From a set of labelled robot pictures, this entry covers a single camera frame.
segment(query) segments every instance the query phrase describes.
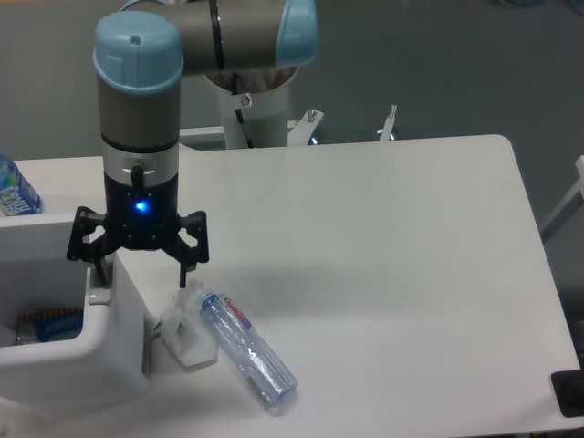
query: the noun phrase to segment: white tabletop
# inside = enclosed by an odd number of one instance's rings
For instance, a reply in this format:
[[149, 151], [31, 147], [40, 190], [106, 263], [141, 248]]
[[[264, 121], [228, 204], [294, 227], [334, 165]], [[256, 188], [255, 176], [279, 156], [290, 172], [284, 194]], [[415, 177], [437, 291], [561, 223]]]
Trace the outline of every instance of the white tabletop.
[[[99, 158], [18, 165], [48, 212], [103, 211]], [[584, 425], [562, 417], [550, 383], [578, 361], [504, 138], [182, 151], [180, 185], [180, 213], [208, 213], [211, 262], [193, 276], [230, 293], [297, 376], [297, 399], [270, 416], [225, 355], [185, 374], [159, 345], [145, 398], [67, 419], [5, 403], [14, 436], [423, 438]], [[120, 256], [160, 313], [176, 262]]]

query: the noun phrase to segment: water bottle in corner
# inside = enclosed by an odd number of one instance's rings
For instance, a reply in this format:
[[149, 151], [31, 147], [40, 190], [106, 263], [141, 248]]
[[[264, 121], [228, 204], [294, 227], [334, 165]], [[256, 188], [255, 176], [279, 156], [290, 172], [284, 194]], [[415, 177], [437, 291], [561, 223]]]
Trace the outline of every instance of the water bottle in corner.
[[205, 325], [255, 393], [270, 409], [283, 405], [298, 386], [284, 362], [226, 294], [217, 295], [206, 289], [200, 297]]
[[22, 176], [16, 164], [0, 153], [0, 211], [6, 216], [42, 212], [35, 189]]

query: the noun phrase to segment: white bin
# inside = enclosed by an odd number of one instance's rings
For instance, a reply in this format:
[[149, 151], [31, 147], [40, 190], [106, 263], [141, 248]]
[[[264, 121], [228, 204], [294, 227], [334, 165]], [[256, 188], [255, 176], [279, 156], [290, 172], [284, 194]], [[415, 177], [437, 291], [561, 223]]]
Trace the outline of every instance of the white bin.
[[[117, 257], [109, 290], [93, 288], [94, 271], [66, 259], [71, 220], [0, 218], [0, 397], [45, 411], [125, 402], [149, 388], [150, 314]], [[101, 303], [90, 304], [96, 297]], [[83, 308], [79, 336], [7, 345], [18, 314], [52, 308]]]

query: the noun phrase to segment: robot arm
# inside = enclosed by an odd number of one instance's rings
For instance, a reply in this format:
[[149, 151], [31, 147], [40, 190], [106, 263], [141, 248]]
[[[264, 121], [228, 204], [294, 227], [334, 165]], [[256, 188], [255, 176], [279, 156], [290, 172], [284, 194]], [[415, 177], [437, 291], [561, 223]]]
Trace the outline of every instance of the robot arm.
[[[120, 247], [163, 250], [186, 273], [209, 260], [206, 215], [177, 213], [181, 76], [310, 62], [317, 52], [314, 0], [147, 1], [96, 29], [105, 214], [79, 207], [67, 257], [96, 266]], [[104, 233], [86, 242], [98, 226]], [[188, 246], [181, 229], [197, 239]]]

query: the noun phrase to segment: bottle label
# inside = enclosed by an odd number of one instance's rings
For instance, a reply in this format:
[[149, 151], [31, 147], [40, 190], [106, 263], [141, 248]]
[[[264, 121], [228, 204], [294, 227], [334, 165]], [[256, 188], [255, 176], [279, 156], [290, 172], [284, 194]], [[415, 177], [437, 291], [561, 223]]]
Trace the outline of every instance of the bottle label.
[[36, 211], [21, 195], [20, 187], [17, 185], [0, 190], [0, 207], [2, 207], [2, 212], [7, 216], [32, 214]]
[[249, 319], [247, 319], [245, 317], [245, 315], [242, 313], [242, 311], [239, 310], [236, 306], [234, 306], [234, 303], [231, 302], [231, 299], [229, 297], [224, 297], [223, 298], [223, 301], [227, 305], [227, 307], [229, 308], [229, 310], [231, 310], [231, 313], [233, 313], [235, 315], [235, 317], [237, 319], [239, 319], [239, 322], [241, 322], [242, 325], [246, 329], [249, 330], [252, 327], [252, 323], [249, 322]]

